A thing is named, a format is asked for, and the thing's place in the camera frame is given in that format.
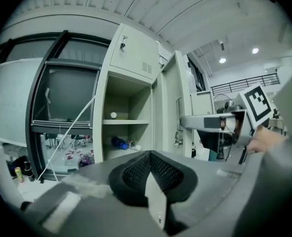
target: purple object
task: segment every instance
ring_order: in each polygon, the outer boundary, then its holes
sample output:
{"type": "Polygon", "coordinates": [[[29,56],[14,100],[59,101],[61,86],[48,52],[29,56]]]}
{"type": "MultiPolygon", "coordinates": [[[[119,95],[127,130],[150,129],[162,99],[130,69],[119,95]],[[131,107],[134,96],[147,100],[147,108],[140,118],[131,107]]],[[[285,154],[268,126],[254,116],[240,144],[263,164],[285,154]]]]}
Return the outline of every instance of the purple object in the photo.
{"type": "Polygon", "coordinates": [[[78,167],[85,167],[87,165],[91,165],[95,163],[95,158],[93,156],[93,154],[91,153],[85,153],[83,154],[78,161],[78,167]]]}

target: cabinet door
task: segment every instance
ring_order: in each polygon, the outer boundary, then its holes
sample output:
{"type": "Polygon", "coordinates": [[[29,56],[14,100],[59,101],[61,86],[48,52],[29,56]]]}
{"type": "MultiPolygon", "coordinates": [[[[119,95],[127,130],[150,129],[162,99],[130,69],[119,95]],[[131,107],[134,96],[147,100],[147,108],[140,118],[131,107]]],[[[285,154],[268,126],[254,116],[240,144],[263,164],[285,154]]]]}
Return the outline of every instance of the cabinet door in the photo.
{"type": "Polygon", "coordinates": [[[180,52],[168,61],[152,87],[153,148],[191,157],[192,130],[179,125],[179,117],[192,115],[189,87],[180,52]]]}
{"type": "Polygon", "coordinates": [[[140,31],[124,25],[110,65],[155,79],[160,71],[157,43],[140,31]]]}
{"type": "Polygon", "coordinates": [[[210,91],[191,94],[193,115],[213,114],[213,99],[210,91]]]}

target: railing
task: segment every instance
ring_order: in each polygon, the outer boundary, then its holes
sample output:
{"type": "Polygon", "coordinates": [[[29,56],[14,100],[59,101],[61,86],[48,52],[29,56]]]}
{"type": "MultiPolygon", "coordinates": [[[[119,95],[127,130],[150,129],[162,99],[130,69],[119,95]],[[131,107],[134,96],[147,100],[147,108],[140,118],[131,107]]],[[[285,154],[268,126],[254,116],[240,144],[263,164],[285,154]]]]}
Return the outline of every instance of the railing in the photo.
{"type": "Polygon", "coordinates": [[[274,73],[274,74],[269,74],[269,75],[264,75],[264,76],[259,76],[259,77],[252,77],[248,79],[232,81],[229,83],[217,85],[217,86],[212,87],[212,92],[213,92],[213,95],[215,96],[219,94],[226,94],[230,92],[241,91],[258,82],[261,84],[261,86],[280,84],[278,75],[274,73]]]}

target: equipment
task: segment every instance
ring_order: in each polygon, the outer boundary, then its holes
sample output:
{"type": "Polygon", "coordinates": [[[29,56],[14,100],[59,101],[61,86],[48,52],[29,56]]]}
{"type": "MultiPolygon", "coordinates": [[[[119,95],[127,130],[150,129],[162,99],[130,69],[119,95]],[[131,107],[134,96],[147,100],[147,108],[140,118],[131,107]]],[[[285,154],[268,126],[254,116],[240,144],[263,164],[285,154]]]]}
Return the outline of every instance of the equipment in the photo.
{"type": "Polygon", "coordinates": [[[216,113],[224,113],[231,103],[231,99],[225,94],[216,95],[213,99],[216,113]]]}
{"type": "Polygon", "coordinates": [[[180,124],[197,130],[203,146],[220,154],[226,162],[242,164],[247,156],[246,146],[256,128],[272,116],[272,110],[260,84],[240,91],[234,102],[229,99],[225,103],[224,113],[185,116],[180,124]]]}

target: ceiling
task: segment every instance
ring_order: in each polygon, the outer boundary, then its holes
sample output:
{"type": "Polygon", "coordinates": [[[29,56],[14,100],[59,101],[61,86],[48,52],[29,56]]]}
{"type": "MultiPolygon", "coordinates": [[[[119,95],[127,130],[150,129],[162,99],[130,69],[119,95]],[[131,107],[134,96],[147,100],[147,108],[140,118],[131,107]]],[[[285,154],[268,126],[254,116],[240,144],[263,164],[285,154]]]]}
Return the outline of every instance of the ceiling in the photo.
{"type": "Polygon", "coordinates": [[[24,0],[8,25],[20,18],[33,18],[34,12],[51,13],[55,8],[87,10],[92,17],[113,15],[150,36],[159,36],[171,49],[191,53],[194,62],[210,76],[292,49],[292,25],[269,0],[24,0]],[[259,46],[257,56],[250,55],[254,46],[259,46]],[[223,56],[227,62],[221,66],[218,60],[223,56]]]}

